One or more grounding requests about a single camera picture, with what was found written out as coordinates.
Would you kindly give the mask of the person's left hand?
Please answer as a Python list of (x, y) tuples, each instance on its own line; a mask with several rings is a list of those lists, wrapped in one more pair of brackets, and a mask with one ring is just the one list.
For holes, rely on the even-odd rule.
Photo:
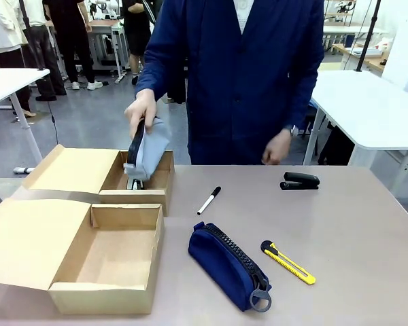
[(287, 158), (292, 135), (289, 130), (282, 129), (265, 147), (262, 155), (264, 165), (278, 165)]

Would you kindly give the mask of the person's right hand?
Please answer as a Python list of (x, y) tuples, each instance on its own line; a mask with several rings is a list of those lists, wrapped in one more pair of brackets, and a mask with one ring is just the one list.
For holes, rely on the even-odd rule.
[(156, 101), (151, 89), (143, 89), (136, 94), (135, 100), (125, 109), (124, 115), (129, 121), (129, 135), (133, 139), (141, 120), (147, 132), (151, 132), (156, 116)]

